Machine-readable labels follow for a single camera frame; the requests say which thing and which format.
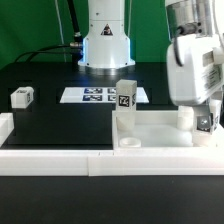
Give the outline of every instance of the white edge barrier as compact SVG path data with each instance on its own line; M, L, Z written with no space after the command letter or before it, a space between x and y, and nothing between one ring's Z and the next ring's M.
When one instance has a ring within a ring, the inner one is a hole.
M0 175L224 175L224 147L114 151L0 149Z

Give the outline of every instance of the cable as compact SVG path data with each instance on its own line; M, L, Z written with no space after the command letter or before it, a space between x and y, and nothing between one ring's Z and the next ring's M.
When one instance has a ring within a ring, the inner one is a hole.
M59 30L60 30L60 36L61 36L61 43L64 45L64 35L63 35L63 28L62 28L62 23L61 23L61 15L58 7L58 0L55 0L55 8L57 12L57 17L58 17L58 24L59 24Z
M128 19L128 37L130 38L130 33L131 33L131 13L132 13L132 0L130 0L130 5L129 5L129 19Z
M48 50L53 50L53 49L58 49L58 48L68 48L68 47L70 47L70 45L66 45L66 44L64 44L64 45L53 45L53 46L49 46L49 47L41 48L41 49L39 49L38 51L34 51L34 53L31 54L31 55L27 58L26 62L31 61L36 55L39 54L39 53L38 53L39 51L48 51Z
M175 59L177 64L180 67L183 67L183 63L180 60L180 54L179 54L179 46L178 46L178 37L180 35L188 35L188 34L194 34L198 31L198 26L197 23L188 23L185 24L183 26L179 26L176 30L176 34L174 37L174 43L173 43L173 49L174 49L174 55L175 55Z
M25 53L23 53L23 54L21 54L21 55L19 55L16 59L15 59L15 61L14 61L14 63L16 63L16 62L18 62L18 60L21 58L21 57L23 57L23 56L25 56L25 55L28 55L28 54L72 54L72 52L54 52L54 51L30 51L30 52L25 52Z
M70 12L71 21L72 21L72 27L74 30L74 40L76 42L82 42L83 37L82 37L80 29L79 29L79 24L78 24L73 0L67 0L67 3L68 3L68 8L69 8L69 12Z
M180 67L183 67L184 65L180 60L179 46L178 46L178 37L180 34L181 34L181 29L177 29L175 37L174 37L174 42L173 42L173 50L174 50L174 56L175 56L177 64Z

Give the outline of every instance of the white box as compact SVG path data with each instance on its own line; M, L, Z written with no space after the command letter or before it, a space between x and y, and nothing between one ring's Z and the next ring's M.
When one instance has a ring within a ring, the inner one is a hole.
M32 87L20 87L11 94L12 108L25 109L33 101Z

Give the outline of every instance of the robot label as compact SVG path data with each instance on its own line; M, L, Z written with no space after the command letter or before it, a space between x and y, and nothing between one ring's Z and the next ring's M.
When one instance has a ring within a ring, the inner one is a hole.
M102 36L113 36L113 33L110 29L110 26L107 24L104 29L103 32L101 33Z

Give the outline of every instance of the white cylinder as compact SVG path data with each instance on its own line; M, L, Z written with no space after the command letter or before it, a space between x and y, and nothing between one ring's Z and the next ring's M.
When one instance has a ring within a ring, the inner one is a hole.
M124 0L89 0L89 33L80 66L118 69L135 62L124 32Z

